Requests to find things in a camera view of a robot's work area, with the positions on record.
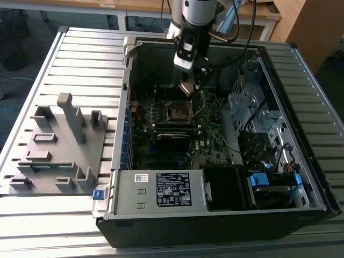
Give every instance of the slotted metal surface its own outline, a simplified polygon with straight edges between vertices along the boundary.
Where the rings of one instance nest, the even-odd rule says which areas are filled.
[[[37,77],[23,111],[0,156],[1,177],[16,172],[16,160],[24,155],[35,122],[29,116],[37,104],[55,105],[59,92],[74,95],[73,104],[83,113],[95,107],[109,116],[104,141],[99,183],[110,176],[112,146],[121,87],[121,47],[128,34],[160,37],[160,34],[115,32],[69,28],[59,33]],[[326,176],[337,196],[344,203],[344,138],[343,126],[333,112],[317,82],[296,49],[288,44],[254,42],[269,52],[294,110],[318,156]],[[52,107],[53,112],[62,111]],[[309,226],[280,240],[202,245],[166,249],[113,249],[100,234],[90,212],[89,196],[72,197],[3,197],[0,198],[0,256],[1,257],[90,257],[146,254],[205,254],[215,252],[270,251],[291,248],[293,255],[304,253],[305,246],[325,252],[336,245],[336,253],[344,250],[344,214],[322,225]]]

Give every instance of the blue tab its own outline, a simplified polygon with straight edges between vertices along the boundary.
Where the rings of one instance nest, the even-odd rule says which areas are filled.
[[[93,200],[104,200],[105,190],[95,189],[93,190],[92,198]]]
[[[251,181],[251,185],[252,185],[253,187],[255,187],[255,186],[256,186],[256,181],[254,180],[254,177],[253,177],[253,176],[250,176],[250,177],[249,177],[249,180]]]
[[[301,179],[301,176],[299,174],[295,175],[295,180],[296,180],[297,185],[302,184],[302,179]]]
[[[253,187],[264,187],[270,185],[266,173],[254,173],[252,176],[250,176],[250,181]]]

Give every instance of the power supply label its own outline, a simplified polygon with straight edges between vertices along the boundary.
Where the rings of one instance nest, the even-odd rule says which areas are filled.
[[[159,207],[191,206],[189,173],[156,174],[156,204]]]

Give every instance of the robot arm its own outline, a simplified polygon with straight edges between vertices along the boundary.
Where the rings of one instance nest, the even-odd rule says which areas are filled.
[[[206,57],[210,43],[209,30],[213,25],[216,7],[217,0],[181,1],[181,35],[174,57],[178,69],[190,73],[196,54]]]
[[[241,2],[242,0],[233,0],[233,4],[238,7]],[[211,35],[215,37],[210,31],[215,16],[221,8],[224,10],[223,5],[217,0],[173,1],[172,19],[166,37],[176,40],[174,65],[182,71],[183,79],[179,86],[187,96],[194,91],[195,87],[199,88],[199,84],[196,86],[197,78],[202,77],[202,73],[206,73],[204,66],[207,63],[210,37]],[[225,19],[228,30],[233,26],[235,10],[234,6],[231,6]]]

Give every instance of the motherboard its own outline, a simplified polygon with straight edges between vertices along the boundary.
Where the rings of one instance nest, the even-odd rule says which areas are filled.
[[[225,99],[211,90],[189,99],[179,88],[136,85],[132,88],[133,169],[198,169],[228,163],[219,109]]]

